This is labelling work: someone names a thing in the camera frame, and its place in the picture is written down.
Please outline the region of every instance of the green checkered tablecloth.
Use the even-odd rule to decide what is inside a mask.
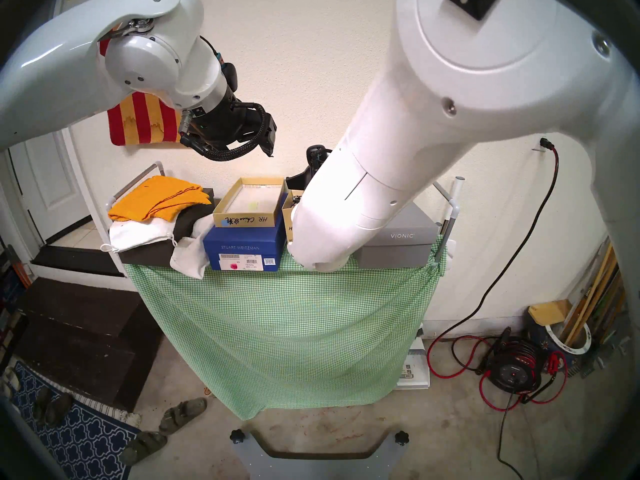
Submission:
[[[370,404],[391,392],[439,267],[304,270],[285,250],[277,272],[213,271],[195,280],[126,265],[146,306],[191,369],[239,418],[264,408]]]

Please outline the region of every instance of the sandal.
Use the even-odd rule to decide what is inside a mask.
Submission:
[[[140,432],[131,439],[118,459],[125,466],[133,466],[167,444],[167,437],[158,432]]]
[[[13,387],[15,392],[20,392],[20,380],[18,379],[18,376],[15,374],[13,368],[7,367],[4,370],[4,375],[2,376],[2,380],[5,383],[8,383],[9,385],[11,385],[11,387]]]
[[[45,385],[38,391],[36,402],[33,403],[33,420],[40,426],[44,426],[44,415],[50,400],[51,389]]]
[[[207,399],[199,397],[191,401],[183,401],[173,408],[167,409],[158,430],[162,435],[171,435],[202,414],[207,409]]]
[[[51,401],[47,406],[47,411],[44,413],[44,421],[47,426],[53,428],[60,425],[73,403],[74,397],[69,393],[64,393],[59,398]]]

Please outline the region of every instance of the drawstring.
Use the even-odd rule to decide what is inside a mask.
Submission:
[[[117,253],[120,250],[118,248],[114,248],[110,244],[103,244],[102,246],[100,246],[100,251],[102,251],[103,253]]]

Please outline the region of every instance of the white wall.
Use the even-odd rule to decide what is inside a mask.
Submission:
[[[385,54],[394,4],[202,1],[202,34],[237,67],[237,96],[261,103],[274,117],[274,158],[258,149],[217,163],[178,145],[115,147],[102,113],[72,127],[87,181],[99,202],[106,202],[156,159],[170,175],[213,187],[219,196],[241,175],[289,176],[302,171],[309,145],[331,148],[343,135]],[[459,319],[470,313],[524,237],[553,173],[552,154],[531,151],[539,137],[478,145],[440,179],[448,188],[455,175],[462,175],[466,184],[452,235],[458,241],[456,260],[440,282],[427,319]],[[531,303],[566,295],[604,235],[589,190],[586,153],[567,137],[549,138],[561,159],[553,197],[526,249],[479,317],[518,316]],[[433,188],[417,203],[434,221],[441,220],[444,202]]]

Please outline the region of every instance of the gray shoe box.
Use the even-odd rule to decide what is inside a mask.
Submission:
[[[438,226],[412,202],[354,256],[363,269],[418,268],[428,263],[438,232]]]

